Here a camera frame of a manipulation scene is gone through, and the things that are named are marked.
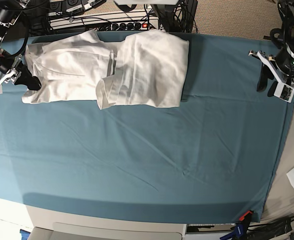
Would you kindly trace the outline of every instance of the cable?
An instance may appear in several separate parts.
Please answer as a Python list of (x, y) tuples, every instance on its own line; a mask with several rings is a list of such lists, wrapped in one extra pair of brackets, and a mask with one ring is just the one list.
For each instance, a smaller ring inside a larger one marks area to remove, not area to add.
[[(293, 222), (294, 221), (294, 216), (290, 216), (288, 218), (290, 219), (290, 222)], [(252, 227), (261, 227), (261, 226), (274, 225), (274, 224), (276, 224), (278, 222), (282, 222), (283, 219), (284, 219), (284, 217), (281, 218), (281, 219), (279, 219), (279, 220), (276, 220), (274, 222), (271, 222), (271, 223), (263, 223), (263, 224), (250, 225), (249, 227), (252, 228)]]
[(20, 15), (20, 18), (21, 17), (22, 17), (22, 19), (24, 21), (24, 26), (26, 28), (25, 39), (23, 41), (23, 44), (22, 44), (21, 48), (15, 54), (12, 54), (12, 55), (6, 57), (6, 58), (9, 58), (9, 59), (13, 59), (13, 58), (19, 56), (26, 49), (26, 46), (28, 44), (30, 22), (29, 22), (27, 16), (24, 13), (22, 13)]
[(182, 28), (182, 26), (181, 26), (181, 21), (180, 21), (179, 17), (177, 16), (177, 14), (175, 14), (174, 16), (176, 16), (176, 18), (177, 18), (177, 21), (178, 21), (178, 23), (179, 23), (179, 26), (180, 26), (180, 28)]
[[(186, 4), (184, 3), (181, 3), (182, 6), (185, 6), (185, 7), (188, 7)], [(196, 23), (196, 20), (195, 20), (195, 17), (191, 14), (191, 12), (185, 8), (186, 12), (189, 13), (189, 15), (193, 18), (193, 22), (195, 23), (195, 27), (196, 27), (196, 33), (198, 33), (198, 27), (197, 27), (197, 23)]]
[[(147, 18), (152, 12), (153, 12), (153, 10), (150, 10), (144, 17), (142, 17), (141, 19), (139, 19), (137, 21), (134, 21), (133, 24), (145, 20), (145, 18)], [(59, 12), (59, 14), (57, 14), (57, 15), (62, 16), (63, 14), (64, 14), (64, 12), (62, 12), (62, 13)], [(62, 17), (62, 18), (65, 19), (65, 20), (68, 20), (70, 23), (80, 20), (82, 22), (82, 24), (84, 24), (83, 20), (85, 20), (85, 19), (98, 19), (98, 20), (108, 22), (110, 24), (116, 24), (116, 22), (113, 22), (113, 21), (110, 21), (110, 20), (107, 20), (107, 19), (104, 19), (104, 18), (96, 17), (96, 16), (81, 16), (81, 17), (67, 16), (67, 17)]]
[(24, 12), (24, 11), (33, 10), (33, 9), (38, 8), (38, 7), (41, 7), (44, 4), (47, 4), (48, 2), (49, 2), (49, 0), (44, 0), (41, 4), (31, 6), (31, 7), (26, 7), (26, 8), (10, 8), (10, 7), (5, 7), (0, 3), (0, 9), (10, 10), (10, 11), (13, 11), (13, 12)]
[(130, 18), (131, 21), (133, 21), (133, 19), (132, 19), (129, 15), (127, 15), (126, 12), (124, 12), (124, 14), (125, 14), (128, 18)]
[(81, 22), (82, 22), (83, 27), (85, 28), (85, 32), (86, 32), (87, 31), (87, 27), (86, 27), (85, 22), (83, 21), (83, 19), (81, 19)]
[(147, 26), (147, 30), (149, 30), (149, 22), (150, 22), (150, 16), (149, 16), (149, 14), (148, 14), (148, 11), (147, 11), (147, 7), (146, 7), (146, 5), (145, 4), (143, 4), (143, 8), (144, 8), (144, 10), (145, 10), (145, 12), (146, 12), (146, 14), (147, 14), (147, 17), (148, 17), (148, 26)]
[(286, 84), (287, 85), (291, 85), (291, 63), (290, 63), (290, 54), (287, 52), (286, 48), (286, 28), (287, 28), (287, 22), (288, 22), (288, 6), (286, 6), (286, 14), (285, 14), (285, 17), (283, 19), (283, 47), (284, 47), (284, 50), (286, 51), (287, 53), (287, 60), (288, 60), (288, 63), (289, 63), (289, 77), (287, 78), (287, 81), (286, 81)]

